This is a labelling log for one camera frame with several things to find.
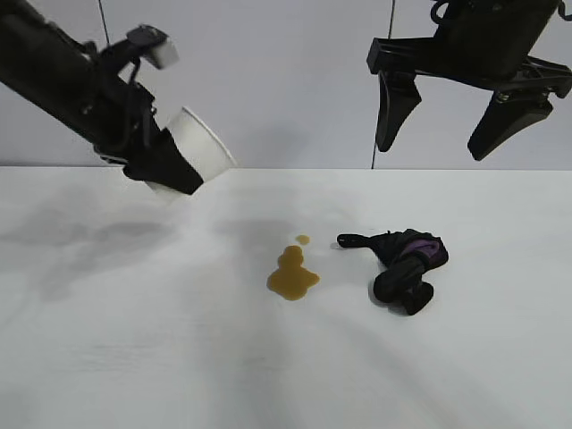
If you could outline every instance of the black cable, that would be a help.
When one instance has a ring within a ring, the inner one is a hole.
[[[99,14],[101,15],[101,22],[104,24],[104,33],[105,33],[105,41],[107,45],[110,46],[111,43],[109,42],[109,31],[107,31],[107,22],[105,22],[105,14],[104,14],[104,6],[101,3],[101,0],[97,0],[99,4]]]
[[[391,0],[391,17],[390,17],[390,28],[387,32],[387,38],[391,38],[393,34],[393,18],[395,18],[395,4],[397,0]],[[372,155],[372,170],[375,169],[375,156],[377,155],[377,142],[374,142],[374,154]]]
[[[572,14],[566,15],[566,4],[564,2],[560,2],[558,5],[558,15],[560,15],[560,18],[562,18],[564,21],[572,21]]]

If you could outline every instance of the black cloth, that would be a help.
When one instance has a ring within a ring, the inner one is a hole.
[[[343,248],[372,249],[387,267],[375,279],[375,297],[385,303],[400,301],[409,315],[419,312],[433,298],[433,286],[423,282],[423,274],[449,261],[441,238],[416,230],[388,231],[373,237],[342,234],[338,244]]]

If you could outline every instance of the white cup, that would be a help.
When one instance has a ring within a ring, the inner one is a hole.
[[[229,149],[216,137],[210,128],[192,113],[187,107],[171,119],[167,125],[171,132],[175,146],[181,155],[203,178],[204,182],[237,166]],[[172,199],[179,192],[156,183],[148,183],[157,194]]]

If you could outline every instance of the white wall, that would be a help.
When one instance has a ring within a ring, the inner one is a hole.
[[[398,0],[395,38],[431,37],[432,2]],[[532,55],[572,66],[567,41],[572,25],[554,16]],[[523,130],[482,162],[473,160],[467,142],[488,106],[491,92],[455,82],[419,77],[423,102],[408,118],[391,150],[376,156],[377,168],[572,169],[572,97],[551,96],[555,109],[544,122]]]
[[[32,0],[74,38],[105,43],[97,0]],[[0,84],[0,164],[101,164],[91,145]]]

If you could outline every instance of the spilled liquid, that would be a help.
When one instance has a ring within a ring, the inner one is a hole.
[[[303,263],[302,248],[288,246],[278,258],[278,269],[268,277],[268,289],[288,301],[304,298],[307,290],[320,281],[320,276],[304,268]]]
[[[310,243],[310,238],[307,235],[299,235],[296,237],[296,241],[302,246],[306,246],[306,244]]]

